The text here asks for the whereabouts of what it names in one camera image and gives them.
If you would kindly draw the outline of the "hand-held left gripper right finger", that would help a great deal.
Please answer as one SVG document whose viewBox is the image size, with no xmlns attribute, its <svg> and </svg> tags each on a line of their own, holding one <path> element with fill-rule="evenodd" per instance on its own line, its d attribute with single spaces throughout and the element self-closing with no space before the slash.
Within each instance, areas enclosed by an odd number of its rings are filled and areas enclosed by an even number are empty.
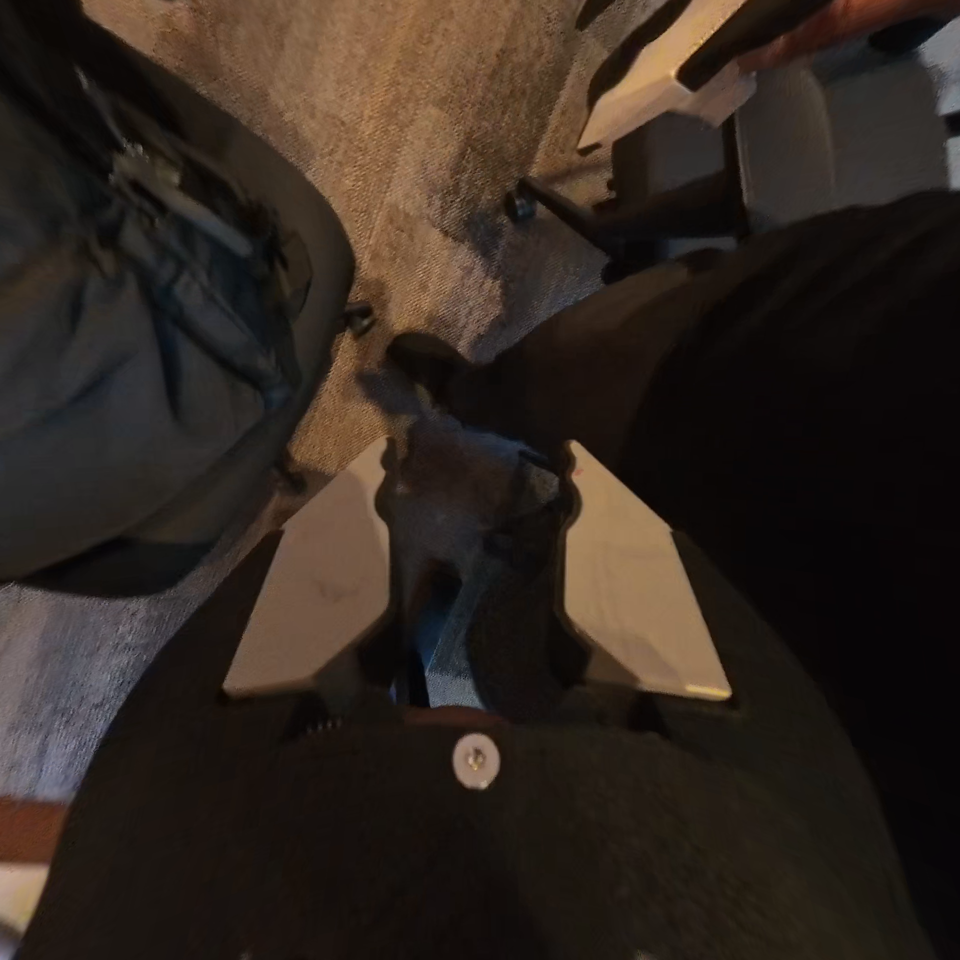
<svg viewBox="0 0 960 960">
<path fill-rule="evenodd" d="M 701 702 L 734 691 L 672 528 L 579 441 L 558 538 L 558 615 L 588 682 Z"/>
</svg>

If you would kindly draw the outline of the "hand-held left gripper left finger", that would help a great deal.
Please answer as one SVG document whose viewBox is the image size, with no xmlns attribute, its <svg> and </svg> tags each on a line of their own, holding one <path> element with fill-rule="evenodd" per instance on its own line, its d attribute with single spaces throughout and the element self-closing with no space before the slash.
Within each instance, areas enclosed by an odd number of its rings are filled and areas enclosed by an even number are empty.
<svg viewBox="0 0 960 960">
<path fill-rule="evenodd" d="M 222 692 L 354 698 L 359 650 L 391 607 L 391 543 L 378 511 L 390 438 L 367 446 L 282 527 Z"/>
</svg>

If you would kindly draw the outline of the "person's right hand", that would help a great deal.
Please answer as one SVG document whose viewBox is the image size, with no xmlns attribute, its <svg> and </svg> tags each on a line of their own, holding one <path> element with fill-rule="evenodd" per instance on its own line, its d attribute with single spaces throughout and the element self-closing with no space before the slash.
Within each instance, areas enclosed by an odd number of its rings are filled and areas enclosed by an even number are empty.
<svg viewBox="0 0 960 960">
<path fill-rule="evenodd" d="M 738 66 L 743 73 L 755 73 L 908 20 L 950 21 L 957 16 L 958 2 L 954 1 L 833 1 L 795 29 L 740 56 Z"/>
</svg>

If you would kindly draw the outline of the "black office chair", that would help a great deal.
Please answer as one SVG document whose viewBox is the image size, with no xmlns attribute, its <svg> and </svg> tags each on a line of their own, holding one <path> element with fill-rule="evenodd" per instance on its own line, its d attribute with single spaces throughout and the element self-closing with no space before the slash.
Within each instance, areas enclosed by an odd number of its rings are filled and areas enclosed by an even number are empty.
<svg viewBox="0 0 960 960">
<path fill-rule="evenodd" d="M 614 142 L 608 195 L 583 206 L 535 176 L 505 195 L 510 222 L 542 208 L 606 257 L 611 285 L 666 260 L 671 244 L 736 244 L 750 234 L 743 198 L 737 121 L 713 127 L 667 114 Z"/>
<path fill-rule="evenodd" d="M 169 71 L 150 62 L 82 11 L 79 2 L 2 2 L 2 67 L 60 78 L 79 72 L 151 123 L 181 138 L 228 174 L 260 191 L 300 238 L 310 282 L 294 322 L 303 381 L 284 414 L 236 447 L 131 539 L 36 575 L 23 583 L 55 592 L 119 597 L 152 594 L 194 570 L 235 522 L 265 495 L 284 452 L 329 368 L 354 285 L 354 252 L 327 199 L 282 154 Z"/>
</svg>

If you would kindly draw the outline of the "person's black shoe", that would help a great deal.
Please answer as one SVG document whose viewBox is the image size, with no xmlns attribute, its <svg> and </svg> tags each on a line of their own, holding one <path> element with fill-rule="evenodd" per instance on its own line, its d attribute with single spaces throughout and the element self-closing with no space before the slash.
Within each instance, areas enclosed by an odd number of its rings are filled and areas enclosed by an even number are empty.
<svg viewBox="0 0 960 960">
<path fill-rule="evenodd" d="M 445 394 L 456 378 L 473 368 L 453 345 L 423 331 L 409 331 L 394 337 L 386 356 L 406 378 L 433 398 Z"/>
</svg>

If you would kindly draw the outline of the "dark grey backpack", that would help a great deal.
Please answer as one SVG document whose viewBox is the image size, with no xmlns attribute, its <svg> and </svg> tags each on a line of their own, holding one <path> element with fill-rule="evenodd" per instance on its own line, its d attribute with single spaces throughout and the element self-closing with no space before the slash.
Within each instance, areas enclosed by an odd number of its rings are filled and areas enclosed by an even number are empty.
<svg viewBox="0 0 960 960">
<path fill-rule="evenodd" d="M 284 414 L 310 274 L 193 145 L 2 67 L 2 581 L 130 540 Z"/>
</svg>

